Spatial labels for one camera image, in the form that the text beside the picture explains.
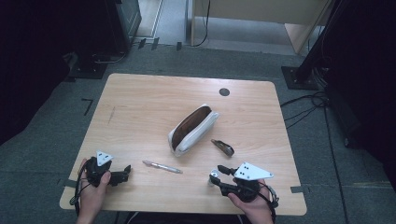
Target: gray carpet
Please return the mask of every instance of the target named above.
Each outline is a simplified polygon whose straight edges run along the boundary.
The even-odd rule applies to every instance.
[[[103,79],[61,83],[29,126],[0,146],[0,223],[76,221],[74,211],[59,206],[63,182],[70,174],[109,74],[272,81],[283,103],[314,93],[288,90],[282,76],[282,65],[299,66],[303,60],[298,56],[216,49],[183,47],[177,51],[175,46],[160,45],[155,50],[150,45],[142,49],[134,46],[126,58],[108,66]],[[93,99],[86,116],[89,102],[82,98]],[[289,118],[310,107],[309,100],[298,101],[282,107],[283,116]],[[393,223],[396,195],[382,164],[364,150],[345,148],[332,110],[326,111],[336,166],[324,111],[319,108],[288,129],[307,213],[302,217],[280,216],[277,223]],[[295,120],[286,121],[287,126]],[[120,213],[119,223],[126,216],[127,213]],[[96,223],[114,223],[115,217],[116,212],[103,211]]]

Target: pen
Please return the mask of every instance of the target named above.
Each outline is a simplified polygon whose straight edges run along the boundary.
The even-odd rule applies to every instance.
[[[171,167],[171,166],[167,166],[167,165],[163,165],[163,164],[159,164],[159,163],[155,163],[152,161],[143,161],[143,163],[145,163],[147,166],[152,166],[155,168],[160,168],[163,169],[165,171],[170,171],[176,174],[183,174],[183,172],[175,167]]]

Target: cable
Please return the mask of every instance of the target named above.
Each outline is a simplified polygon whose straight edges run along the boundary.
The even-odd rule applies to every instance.
[[[205,42],[206,39],[207,39],[207,33],[208,33],[208,31],[207,31],[207,23],[208,23],[208,21],[209,21],[209,11],[210,11],[210,0],[209,0],[209,4],[207,4],[206,24],[204,23],[205,32],[206,32],[205,37],[204,37],[204,40],[203,40],[200,44],[198,44],[198,45],[193,45],[192,47],[199,47],[199,46],[201,46],[202,44],[204,44],[204,42]]]
[[[74,205],[74,206],[75,206],[77,216],[79,215],[79,203],[78,203],[78,198],[79,198],[81,192],[91,184],[91,183],[88,184],[87,186],[85,186],[84,188],[82,188],[80,191],[78,191],[78,190],[79,190],[79,183],[80,183],[80,181],[81,181],[82,172],[84,172],[86,165],[87,165],[87,162],[85,161],[85,163],[82,165],[81,169],[80,169],[79,172],[78,172],[78,178],[77,178],[77,181],[76,181],[75,196],[74,196],[72,199],[70,199],[70,202],[69,202],[70,205]]]
[[[131,218],[129,218],[129,220],[128,220],[128,222],[126,222],[126,224],[130,224],[132,219],[134,219],[137,216],[137,214],[139,214],[139,212],[134,212],[134,214],[131,216]]]
[[[119,222],[119,216],[120,216],[120,212],[117,212],[116,219],[114,220],[114,224],[117,224]]]
[[[298,97],[298,98],[296,98],[296,99],[289,100],[289,101],[287,101],[287,102],[281,104],[280,106],[282,107],[282,106],[285,106],[285,105],[294,103],[294,102],[296,102],[296,101],[299,101],[299,100],[301,100],[301,99],[311,99],[311,103],[312,103],[314,106],[311,107],[311,108],[309,108],[309,109],[306,109],[305,111],[300,112],[299,114],[294,115],[294,116],[292,116],[292,117],[290,117],[290,118],[288,118],[288,119],[284,119],[284,121],[287,121],[287,120],[289,120],[289,119],[295,119],[295,118],[297,118],[298,116],[301,116],[303,113],[307,113],[307,114],[305,114],[304,116],[302,116],[300,119],[298,119],[297,121],[295,121],[294,123],[292,123],[290,126],[288,126],[286,129],[291,128],[292,126],[296,125],[298,122],[300,122],[301,120],[303,120],[304,118],[308,117],[308,115],[310,115],[312,112],[314,112],[317,108],[321,108],[321,107],[326,106],[326,104],[327,104],[328,101],[329,101],[329,99],[327,98],[327,96],[326,96],[326,94],[325,94],[324,91],[318,91],[318,92],[316,92],[316,93],[314,93],[314,94],[312,94],[312,95],[304,95],[304,96]]]
[[[236,216],[237,216],[238,219],[239,219],[239,223],[244,224],[244,221],[242,220],[241,215],[236,215]]]
[[[334,147],[332,146],[332,135],[331,135],[331,132],[330,132],[329,120],[327,118],[326,106],[324,106],[324,118],[326,120],[326,128],[327,128],[327,134],[329,136],[330,150],[332,152],[332,164],[334,165],[335,176],[337,177],[338,188],[340,189],[341,202],[343,204],[343,210],[344,210],[344,218],[346,220],[346,224],[348,224],[349,220],[347,218],[347,205],[346,205],[346,202],[345,202],[345,199],[344,199],[344,191],[343,191],[343,187],[341,185],[341,178],[340,178],[340,175],[339,175],[339,172],[338,172],[337,163],[335,162]]]
[[[126,52],[124,52],[122,54],[122,56],[120,58],[118,58],[116,61],[109,61],[109,62],[100,62],[100,61],[95,61],[95,63],[118,63],[119,61],[121,61],[126,55]]]
[[[286,103],[282,104],[281,106],[294,103],[294,102],[296,102],[298,100],[301,100],[301,99],[304,99],[304,98],[310,98],[312,104],[314,105],[314,107],[311,107],[310,109],[305,110],[304,112],[306,112],[306,111],[309,111],[309,112],[308,112],[308,114],[303,116],[301,119],[306,118],[315,109],[320,108],[320,107],[323,108],[325,122],[326,122],[326,129],[327,129],[328,138],[329,138],[330,150],[331,150],[331,153],[332,153],[332,164],[334,165],[335,175],[336,175],[337,182],[338,182],[338,188],[340,189],[340,196],[341,196],[341,202],[342,202],[342,205],[343,205],[345,221],[346,221],[346,224],[348,224],[349,221],[348,221],[348,218],[347,218],[347,206],[346,206],[346,202],[345,202],[345,199],[344,199],[344,191],[343,191],[343,188],[342,188],[342,185],[341,185],[341,178],[340,178],[340,175],[339,175],[339,172],[338,172],[337,163],[335,161],[334,147],[332,145],[332,134],[331,134],[331,130],[330,130],[329,119],[328,119],[328,116],[327,116],[327,105],[329,104],[328,103],[329,99],[327,98],[325,92],[319,91],[319,92],[316,92],[313,95],[305,95],[305,96],[301,96],[299,98],[287,101]],[[294,122],[289,127],[295,125],[301,119],[297,120],[296,122]]]

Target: pencil case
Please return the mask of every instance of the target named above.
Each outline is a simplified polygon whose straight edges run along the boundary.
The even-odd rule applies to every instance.
[[[219,113],[203,104],[168,134],[171,151],[177,156],[188,152],[215,124]]]

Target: wooden table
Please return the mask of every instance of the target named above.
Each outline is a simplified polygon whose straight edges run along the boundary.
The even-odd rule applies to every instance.
[[[226,88],[230,95],[222,96]],[[189,152],[175,157],[167,135],[202,104],[219,112],[213,129]],[[210,139],[233,147],[228,158]],[[267,179],[279,196],[279,215],[306,212],[275,86],[266,81],[113,74],[109,77],[69,176],[76,180],[83,158],[102,150],[114,156],[111,171],[132,165],[129,181],[108,187],[104,210],[242,214],[208,176],[217,165],[237,168],[243,161],[275,175]],[[182,175],[147,167],[143,160],[174,166]],[[222,182],[232,177],[221,174]],[[65,187],[63,209],[74,189]]]
[[[192,45],[195,17],[206,17],[208,3],[209,0],[192,2]],[[327,19],[331,4],[332,0],[214,0],[210,2],[209,17],[285,23],[290,42],[295,52],[300,53],[315,28],[323,23],[321,20]]]

